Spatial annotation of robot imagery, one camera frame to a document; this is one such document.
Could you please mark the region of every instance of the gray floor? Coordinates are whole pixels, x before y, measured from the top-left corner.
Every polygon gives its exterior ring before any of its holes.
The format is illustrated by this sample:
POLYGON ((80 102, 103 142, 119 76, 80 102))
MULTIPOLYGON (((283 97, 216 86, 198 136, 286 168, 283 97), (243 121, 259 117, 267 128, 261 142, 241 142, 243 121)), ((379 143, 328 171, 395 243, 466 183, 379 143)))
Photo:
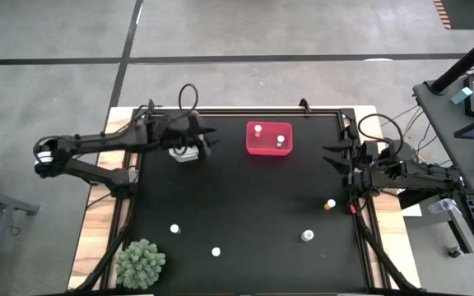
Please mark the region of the gray floor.
MULTIPOLYGON (((0 0, 0 58, 120 57, 134 3, 0 0)), ((473 45, 474 31, 445 30, 430 0, 146 0, 132 56, 463 53, 473 45)), ((413 85, 454 62, 130 65, 119 105, 150 98, 176 105, 180 86, 192 82, 200 105, 294 105, 305 97, 315 105, 373 104, 393 115, 415 104, 413 85)), ((9 235, 0 257, 0 295, 67 286, 89 187, 69 177, 41 180, 31 147, 42 136, 103 128, 117 70, 0 66, 0 192, 41 204, 35 218, 15 218, 23 230, 9 235)), ((422 118, 412 129, 412 145, 426 125, 422 118)), ((396 136, 390 125, 383 130, 396 136)), ((422 154, 429 161, 448 158, 438 141, 422 154)), ((446 225, 409 233, 424 288, 474 294, 474 254, 444 255, 454 245, 446 225)))

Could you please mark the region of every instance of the black pole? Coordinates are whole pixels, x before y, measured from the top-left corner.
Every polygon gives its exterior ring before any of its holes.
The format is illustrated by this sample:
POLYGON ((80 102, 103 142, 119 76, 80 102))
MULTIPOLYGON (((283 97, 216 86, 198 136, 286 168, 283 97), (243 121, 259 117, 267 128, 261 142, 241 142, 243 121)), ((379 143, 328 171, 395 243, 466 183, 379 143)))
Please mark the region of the black pole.
POLYGON ((430 85, 430 90, 434 94, 440 94, 460 76, 465 74, 474 66, 474 48, 466 53, 463 58, 456 62, 449 70, 430 85))

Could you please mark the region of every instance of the black floor line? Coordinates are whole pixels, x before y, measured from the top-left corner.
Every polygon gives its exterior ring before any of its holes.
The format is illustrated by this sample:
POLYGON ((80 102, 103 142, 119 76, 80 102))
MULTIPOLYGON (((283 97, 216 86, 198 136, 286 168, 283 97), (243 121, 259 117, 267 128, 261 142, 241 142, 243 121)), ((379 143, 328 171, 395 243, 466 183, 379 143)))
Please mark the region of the black floor line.
POLYGON ((116 78, 114 80, 113 92, 111 93, 111 100, 109 101, 109 109, 119 105, 123 79, 125 78, 125 72, 128 69, 129 55, 131 54, 132 42, 134 41, 135 33, 137 32, 138 18, 142 12, 143 3, 144 0, 137 0, 132 11, 131 24, 129 25, 128 36, 125 39, 125 45, 123 46, 122 61, 118 66, 118 72, 116 73, 116 78))
POLYGON ((100 65, 120 63, 121 58, 6 58, 0 66, 12 65, 100 65))
POLYGON ((390 54, 305 54, 305 55, 243 55, 204 57, 139 57, 131 64, 225 63, 225 62, 346 62, 386 58, 393 61, 459 59, 465 53, 390 53, 390 54))

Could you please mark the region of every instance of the wooden platform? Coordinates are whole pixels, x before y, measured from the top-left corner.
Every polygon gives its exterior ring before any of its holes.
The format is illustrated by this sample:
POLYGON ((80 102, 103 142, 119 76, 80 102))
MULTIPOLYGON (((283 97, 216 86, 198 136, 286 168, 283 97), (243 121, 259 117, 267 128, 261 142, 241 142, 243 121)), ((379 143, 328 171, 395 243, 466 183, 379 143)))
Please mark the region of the wooden platform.
MULTIPOLYGON (((239 108, 243 107, 222 107, 222 108, 239 108)), ((313 109, 339 109, 353 108, 358 120, 366 115, 376 113, 374 106, 323 106, 313 107, 313 109)), ((109 113, 108 122, 105 132, 114 132, 126 124, 132 116, 134 107, 117 107, 112 108, 109 113)), ((382 136, 381 127, 377 118, 368 118, 363 122, 364 131, 372 136, 382 136)), ((123 152, 105 152, 100 153, 98 165, 106 169, 121 168, 123 165, 123 152)), ((91 203, 105 194, 109 193, 105 186, 96 186, 91 189, 88 203, 91 203)), ((405 275, 407 280, 413 285, 420 287, 420 280, 416 272, 416 264, 412 255, 411 245, 407 236, 405 222, 403 220, 400 203, 394 196, 382 194, 374 199, 374 206, 377 213, 379 230, 383 241, 383 248, 393 260, 396 267, 405 275)), ((76 288, 87 275, 93 270, 98 261, 105 253, 107 241, 109 237, 109 229, 111 220, 113 219, 114 199, 106 197, 102 201, 94 204, 86 211, 83 225, 81 227, 80 239, 77 245, 76 255, 72 264, 72 271, 68 281, 68 289, 76 288)), ((372 271, 374 274, 374 282, 377 287, 382 286, 381 275, 379 274, 379 263, 375 254, 369 252, 372 271)), ((114 287, 116 281, 115 273, 111 274, 109 285, 114 287)))

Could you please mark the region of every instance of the green plant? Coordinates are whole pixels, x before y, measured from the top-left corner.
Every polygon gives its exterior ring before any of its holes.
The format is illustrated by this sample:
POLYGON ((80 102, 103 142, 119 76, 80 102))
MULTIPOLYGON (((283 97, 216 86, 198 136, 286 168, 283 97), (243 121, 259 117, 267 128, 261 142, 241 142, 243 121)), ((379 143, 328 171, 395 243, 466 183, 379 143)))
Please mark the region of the green plant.
POLYGON ((130 289, 147 289, 153 285, 165 264, 165 255, 157 251, 156 245, 146 239, 131 242, 118 254, 116 282, 130 289))

